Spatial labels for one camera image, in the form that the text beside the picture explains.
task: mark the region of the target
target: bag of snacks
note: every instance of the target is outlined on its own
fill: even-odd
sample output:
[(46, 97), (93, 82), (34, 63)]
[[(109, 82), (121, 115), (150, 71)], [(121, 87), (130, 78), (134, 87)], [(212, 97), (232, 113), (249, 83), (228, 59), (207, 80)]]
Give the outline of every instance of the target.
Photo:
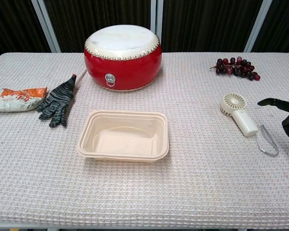
[(43, 102), (46, 91), (47, 88), (3, 89), (0, 96), (0, 112), (24, 112), (35, 109)]

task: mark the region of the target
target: handheld fan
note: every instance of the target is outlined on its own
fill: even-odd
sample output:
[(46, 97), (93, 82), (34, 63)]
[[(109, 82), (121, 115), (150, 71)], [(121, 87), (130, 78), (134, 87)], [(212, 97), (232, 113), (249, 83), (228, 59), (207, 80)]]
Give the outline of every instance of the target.
[(223, 96), (221, 111), (227, 116), (232, 116), (244, 136), (254, 136), (258, 128), (244, 110), (246, 105), (247, 102), (243, 96), (229, 92)]

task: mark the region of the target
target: white tablecloth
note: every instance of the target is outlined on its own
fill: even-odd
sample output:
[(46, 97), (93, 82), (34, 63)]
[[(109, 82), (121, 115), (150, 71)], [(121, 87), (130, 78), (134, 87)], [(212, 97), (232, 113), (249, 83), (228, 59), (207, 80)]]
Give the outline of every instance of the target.
[[(217, 76), (218, 58), (241, 55), (260, 81)], [(96, 227), (289, 228), (288, 113), (259, 107), (289, 101), (289, 53), (164, 53), (157, 79), (134, 92), (112, 92), (86, 73), (80, 53), (7, 53), (2, 88), (47, 86), (75, 73), (67, 128), (50, 128), (35, 111), (0, 113), (0, 221)], [(269, 157), (221, 113), (226, 92), (247, 101), (280, 149)], [(96, 161), (76, 143), (91, 109), (164, 113), (170, 151), (153, 164)]]

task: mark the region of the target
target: grapes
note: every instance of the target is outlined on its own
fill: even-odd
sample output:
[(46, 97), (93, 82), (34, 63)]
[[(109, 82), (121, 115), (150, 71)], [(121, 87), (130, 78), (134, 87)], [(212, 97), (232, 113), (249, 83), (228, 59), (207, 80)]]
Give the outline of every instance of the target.
[(223, 59), (223, 64), (228, 65), (228, 59)]
[(255, 75), (254, 80), (259, 81), (260, 80), (260, 76), (259, 75)]
[(230, 62), (227, 58), (218, 59), (216, 62), (216, 66), (211, 68), (215, 68), (216, 74), (228, 74), (235, 75), (242, 78), (248, 78), (249, 80), (260, 80), (260, 76), (257, 72), (254, 72), (255, 66), (251, 65), (251, 62), (248, 62), (246, 59), (242, 59), (241, 56), (230, 58)]
[(220, 65), (218, 66), (218, 69), (220, 69), (220, 70), (222, 71), (222, 70), (225, 69), (225, 66), (224, 66), (223, 64), (220, 64)]
[(230, 68), (230, 67), (227, 68), (227, 74), (228, 74), (228, 75), (231, 75), (231, 74), (232, 74), (232, 68)]
[(242, 75), (242, 70), (241, 69), (238, 69), (237, 71), (236, 71), (236, 76), (241, 76)]
[(247, 60), (246, 60), (246, 59), (243, 59), (242, 62), (241, 62), (241, 65), (242, 65), (242, 66), (245, 66), (246, 63), (247, 63)]
[(244, 66), (244, 67), (242, 68), (242, 72), (245, 73), (245, 72), (247, 72), (247, 71), (248, 71), (247, 67)]
[(242, 62), (242, 57), (241, 56), (237, 57), (236, 61), (237, 61), (238, 64), (240, 64)]
[(235, 62), (236, 62), (236, 58), (232, 57), (232, 58), (230, 59), (230, 64), (234, 64)]
[(246, 72), (246, 76), (247, 76), (247, 77), (250, 77), (250, 76), (251, 76), (251, 71), (247, 71), (247, 72)]
[(217, 64), (223, 64), (223, 60), (222, 59), (218, 59), (217, 60)]

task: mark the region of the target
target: fan grille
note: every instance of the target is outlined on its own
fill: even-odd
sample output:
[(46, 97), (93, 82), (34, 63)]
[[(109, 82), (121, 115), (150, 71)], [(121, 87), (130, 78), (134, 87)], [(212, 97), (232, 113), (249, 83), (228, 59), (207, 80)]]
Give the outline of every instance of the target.
[(246, 100), (236, 93), (225, 94), (223, 100), (227, 106), (237, 110), (243, 109), (246, 106)]

